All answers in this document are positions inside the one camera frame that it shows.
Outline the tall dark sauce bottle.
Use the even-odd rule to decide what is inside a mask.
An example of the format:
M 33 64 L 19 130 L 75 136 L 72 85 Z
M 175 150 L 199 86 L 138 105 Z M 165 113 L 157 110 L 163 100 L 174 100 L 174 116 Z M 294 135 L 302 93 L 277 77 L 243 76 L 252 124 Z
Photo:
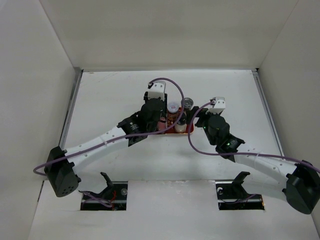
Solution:
M 157 124 L 157 129 L 159 131 L 163 131 L 167 128 L 167 117 L 166 116 L 161 116 L 158 124 Z

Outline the small white-lid spice jar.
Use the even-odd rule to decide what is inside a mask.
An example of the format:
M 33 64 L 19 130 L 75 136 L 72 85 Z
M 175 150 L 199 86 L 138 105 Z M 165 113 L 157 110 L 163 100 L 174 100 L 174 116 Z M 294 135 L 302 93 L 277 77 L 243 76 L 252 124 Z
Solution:
M 180 105 L 177 102 L 167 104 L 167 125 L 171 126 L 178 118 Z

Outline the black-cap white powder jar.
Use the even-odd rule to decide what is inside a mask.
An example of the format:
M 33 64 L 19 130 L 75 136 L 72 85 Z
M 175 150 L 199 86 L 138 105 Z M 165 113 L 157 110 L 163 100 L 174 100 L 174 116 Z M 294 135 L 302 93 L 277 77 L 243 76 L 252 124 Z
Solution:
M 176 123 L 174 126 L 175 132 L 178 134 L 182 134 L 186 131 L 187 129 L 187 117 L 183 113 L 179 121 Z

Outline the clear-top salt grinder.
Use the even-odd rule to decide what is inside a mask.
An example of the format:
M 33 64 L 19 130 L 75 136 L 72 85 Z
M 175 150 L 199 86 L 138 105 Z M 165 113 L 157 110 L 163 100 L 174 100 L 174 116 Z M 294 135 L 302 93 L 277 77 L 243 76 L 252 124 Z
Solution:
M 181 101 L 181 106 L 183 107 L 184 111 L 190 111 L 194 105 L 194 101 L 190 97 L 185 97 Z

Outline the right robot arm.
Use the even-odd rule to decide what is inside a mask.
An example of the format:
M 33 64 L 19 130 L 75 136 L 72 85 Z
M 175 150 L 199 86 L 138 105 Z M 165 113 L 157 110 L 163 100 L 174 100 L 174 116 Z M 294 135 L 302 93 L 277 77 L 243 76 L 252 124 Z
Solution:
M 309 215 L 320 200 L 320 170 L 305 160 L 266 154 L 248 146 L 230 133 L 230 125 L 215 109 L 195 106 L 187 113 L 187 122 L 203 129 L 213 156 L 250 167 L 267 176 L 265 180 L 247 180 L 249 172 L 241 172 L 233 180 L 232 192 L 238 198 L 261 194 L 287 202 L 296 211 Z

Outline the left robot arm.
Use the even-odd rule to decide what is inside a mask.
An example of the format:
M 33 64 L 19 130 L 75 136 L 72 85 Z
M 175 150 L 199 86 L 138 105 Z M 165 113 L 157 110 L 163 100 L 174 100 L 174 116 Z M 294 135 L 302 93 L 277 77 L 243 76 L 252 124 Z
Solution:
M 58 198 L 74 192 L 82 181 L 79 173 L 94 161 L 145 140 L 158 130 L 158 122 L 166 113 L 168 95 L 149 98 L 144 94 L 141 109 L 120 121 L 106 133 L 69 149 L 60 146 L 48 154 L 44 173 Z

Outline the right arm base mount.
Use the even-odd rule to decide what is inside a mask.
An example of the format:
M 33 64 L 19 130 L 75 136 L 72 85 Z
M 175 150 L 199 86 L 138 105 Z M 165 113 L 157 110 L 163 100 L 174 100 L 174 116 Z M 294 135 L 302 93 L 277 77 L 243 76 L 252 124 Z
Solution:
M 262 196 L 249 194 L 243 188 L 244 180 L 249 175 L 249 172 L 242 171 L 234 179 L 215 182 L 220 211 L 265 210 Z

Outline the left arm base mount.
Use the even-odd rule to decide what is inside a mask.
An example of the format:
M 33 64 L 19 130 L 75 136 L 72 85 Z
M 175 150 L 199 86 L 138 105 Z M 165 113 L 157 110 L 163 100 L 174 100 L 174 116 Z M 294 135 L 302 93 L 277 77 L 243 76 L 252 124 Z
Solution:
M 80 191 L 82 200 L 81 211 L 126 211 L 129 183 L 127 181 L 113 182 L 105 172 L 100 175 L 104 178 L 106 187 L 99 193 Z

